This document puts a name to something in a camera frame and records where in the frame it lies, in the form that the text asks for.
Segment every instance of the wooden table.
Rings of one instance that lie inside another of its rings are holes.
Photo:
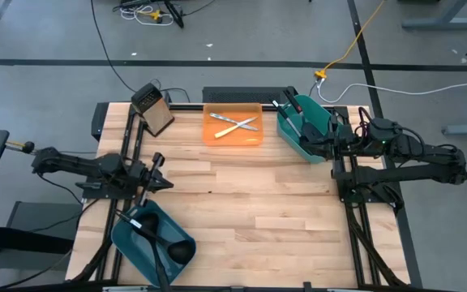
[[[348,107],[353,125],[359,122],[357,108]],[[120,151],[128,109],[128,103],[109,104],[98,156]],[[263,113],[263,143],[251,148],[207,147],[201,140],[201,111],[179,110],[174,116],[174,124],[157,138],[144,135],[140,155],[148,165],[153,153],[165,156],[161,171],[174,188],[150,198],[198,243],[195,258],[173,285],[302,287],[310,281],[313,287],[357,286],[345,207],[330,177],[330,162],[304,161],[277,135],[275,112]],[[383,167],[381,160],[358,163]],[[376,249],[409,282],[392,209],[386,204],[367,209]],[[109,200],[100,200],[81,218],[66,279],[77,275],[101,245],[108,210]],[[112,247],[105,278],[110,278],[114,252]],[[125,257],[118,282],[148,284]]]

